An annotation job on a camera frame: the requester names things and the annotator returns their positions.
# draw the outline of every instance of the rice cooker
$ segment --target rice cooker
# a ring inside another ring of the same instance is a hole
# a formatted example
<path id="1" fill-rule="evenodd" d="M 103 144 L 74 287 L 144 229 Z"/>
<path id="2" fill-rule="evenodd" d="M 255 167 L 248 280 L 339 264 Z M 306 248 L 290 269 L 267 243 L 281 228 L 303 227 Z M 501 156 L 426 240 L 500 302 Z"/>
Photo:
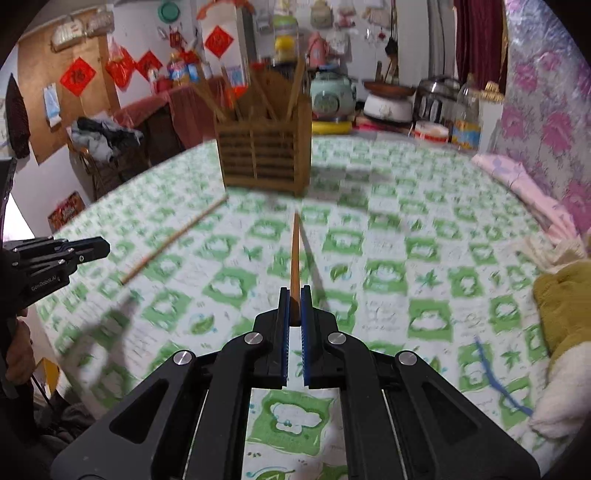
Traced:
<path id="1" fill-rule="evenodd" d="M 409 124 L 413 121 L 413 104 L 408 97 L 384 98 L 370 93 L 363 114 L 376 120 Z"/>
<path id="2" fill-rule="evenodd" d="M 310 84 L 312 111 L 320 119 L 337 119 L 355 111 L 357 91 L 351 79 L 335 72 L 318 72 Z"/>

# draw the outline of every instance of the electric pot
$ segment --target electric pot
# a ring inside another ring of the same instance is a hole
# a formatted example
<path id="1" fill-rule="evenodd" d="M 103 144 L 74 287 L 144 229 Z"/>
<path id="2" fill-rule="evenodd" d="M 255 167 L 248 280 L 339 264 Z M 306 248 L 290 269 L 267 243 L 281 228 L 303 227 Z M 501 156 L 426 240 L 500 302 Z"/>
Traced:
<path id="1" fill-rule="evenodd" d="M 376 120 L 409 124 L 413 121 L 413 105 L 407 97 L 384 98 L 370 93 L 363 114 Z"/>
<path id="2" fill-rule="evenodd" d="M 414 98 L 413 120 L 435 122 L 451 129 L 461 87 L 459 80 L 446 76 L 421 80 Z"/>
<path id="3" fill-rule="evenodd" d="M 310 84 L 312 112 L 320 119 L 338 119 L 355 111 L 357 91 L 351 79 L 335 72 L 318 72 Z"/>

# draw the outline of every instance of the cable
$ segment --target cable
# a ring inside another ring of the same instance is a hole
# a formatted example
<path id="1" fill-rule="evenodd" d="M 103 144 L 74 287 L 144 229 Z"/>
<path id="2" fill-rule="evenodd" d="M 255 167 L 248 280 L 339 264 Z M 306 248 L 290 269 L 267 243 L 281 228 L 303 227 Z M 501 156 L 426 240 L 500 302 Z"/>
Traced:
<path id="1" fill-rule="evenodd" d="M 494 376 L 494 374 L 492 373 L 491 365 L 488 362 L 488 359 L 486 358 L 486 355 L 484 353 L 484 348 L 480 342 L 480 339 L 478 337 L 475 337 L 474 342 L 476 344 L 476 349 L 478 350 L 478 354 L 480 356 L 480 362 L 482 363 L 482 366 L 484 367 L 485 375 L 488 378 L 488 381 L 491 384 L 491 387 L 494 388 L 495 390 L 497 390 L 497 392 L 499 392 L 501 395 L 503 395 L 507 400 L 509 400 L 509 402 L 517 410 L 525 413 L 528 417 L 531 417 L 534 414 L 533 410 L 529 407 L 526 407 L 525 405 L 520 405 L 517 402 L 517 400 L 515 400 L 511 396 L 511 394 L 507 391 L 507 389 L 505 387 L 503 387 L 503 385 L 501 385 L 501 382 L 499 382 L 496 379 L 496 377 Z"/>
<path id="2" fill-rule="evenodd" d="M 53 408 L 53 405 L 51 405 L 51 403 L 49 401 L 49 398 L 47 398 L 47 394 L 45 393 L 45 390 L 41 388 L 41 385 L 39 384 L 39 382 L 35 378 L 35 375 L 31 375 L 31 378 L 33 379 L 33 381 L 35 382 L 35 385 L 37 386 L 37 388 L 41 392 L 41 395 L 43 395 L 43 398 L 45 398 L 45 401 L 47 402 L 47 404 L 49 405 L 49 407 L 53 410 L 53 413 L 57 413 L 56 412 L 56 409 Z"/>

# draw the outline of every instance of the blue string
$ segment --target blue string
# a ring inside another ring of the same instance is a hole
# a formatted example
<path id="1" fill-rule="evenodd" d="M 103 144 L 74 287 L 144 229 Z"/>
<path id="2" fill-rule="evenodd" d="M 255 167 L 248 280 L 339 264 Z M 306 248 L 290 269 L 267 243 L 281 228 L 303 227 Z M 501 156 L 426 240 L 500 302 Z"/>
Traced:
<path id="1" fill-rule="evenodd" d="M 496 379 L 495 375 L 492 372 L 491 365 L 484 354 L 484 348 L 482 347 L 480 339 L 478 337 L 474 337 L 474 342 L 476 343 L 476 348 L 478 349 L 478 354 L 480 355 L 480 362 L 484 367 L 484 372 L 486 374 L 486 377 L 488 378 L 489 383 L 491 384 L 491 387 L 500 392 L 501 395 L 503 395 L 507 400 L 509 400 L 509 402 L 511 402 L 511 404 L 515 408 L 525 413 L 528 417 L 531 417 L 534 414 L 534 411 L 529 407 L 519 405 L 517 401 L 507 391 L 507 389 L 503 387 L 503 385 L 501 385 L 501 383 Z"/>

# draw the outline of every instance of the plate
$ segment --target plate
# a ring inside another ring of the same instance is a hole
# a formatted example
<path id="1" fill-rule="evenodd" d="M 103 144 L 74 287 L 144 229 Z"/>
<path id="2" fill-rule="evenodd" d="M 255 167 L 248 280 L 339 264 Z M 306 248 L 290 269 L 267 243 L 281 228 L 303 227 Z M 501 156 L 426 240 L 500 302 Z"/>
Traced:
<path id="1" fill-rule="evenodd" d="M 364 80 L 363 86 L 374 95 L 384 98 L 410 97 L 416 90 L 414 87 L 390 85 L 389 83 L 375 82 L 373 80 Z"/>

